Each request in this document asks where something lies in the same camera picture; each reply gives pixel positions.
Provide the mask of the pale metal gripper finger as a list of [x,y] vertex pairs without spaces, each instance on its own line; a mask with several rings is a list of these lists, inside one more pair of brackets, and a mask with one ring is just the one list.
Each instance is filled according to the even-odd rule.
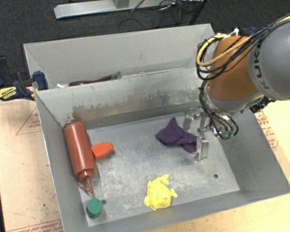
[[194,156],[194,161],[199,163],[208,157],[208,151],[209,151],[209,141],[206,139],[198,140],[196,144],[196,153]]
[[191,128],[191,123],[195,120],[198,120],[201,117],[201,109],[200,108],[191,108],[188,111],[184,112],[184,120],[183,120],[183,129],[189,130]]

